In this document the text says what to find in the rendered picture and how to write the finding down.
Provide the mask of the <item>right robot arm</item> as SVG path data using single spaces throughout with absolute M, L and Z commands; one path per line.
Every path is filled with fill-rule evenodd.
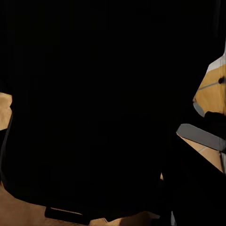
M 204 113 L 195 101 L 191 102 L 176 134 L 226 154 L 226 117 L 221 113 Z

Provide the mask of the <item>digital camera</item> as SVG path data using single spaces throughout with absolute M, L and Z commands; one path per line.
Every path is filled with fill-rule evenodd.
M 83 225 L 148 210 L 225 46 L 226 0 L 0 0 L 4 189 Z

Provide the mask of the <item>camera tripod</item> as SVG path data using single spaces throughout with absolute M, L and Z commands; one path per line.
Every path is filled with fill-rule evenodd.
M 226 82 L 226 79 L 225 79 L 225 78 L 221 78 L 221 79 L 219 79 L 217 82 L 215 82 L 215 83 L 213 83 L 213 84 L 210 84 L 210 85 L 208 85 L 208 86 L 205 86 L 205 87 L 201 87 L 201 88 L 199 88 L 199 89 L 201 90 L 201 89 L 204 89 L 204 88 L 207 88 L 207 87 L 211 87 L 211 85 L 216 85 L 216 84 L 223 83 L 223 82 Z

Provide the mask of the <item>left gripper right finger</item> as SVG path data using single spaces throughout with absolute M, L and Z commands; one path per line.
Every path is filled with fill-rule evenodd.
M 176 226 L 226 226 L 226 175 L 177 134 L 161 177 Z

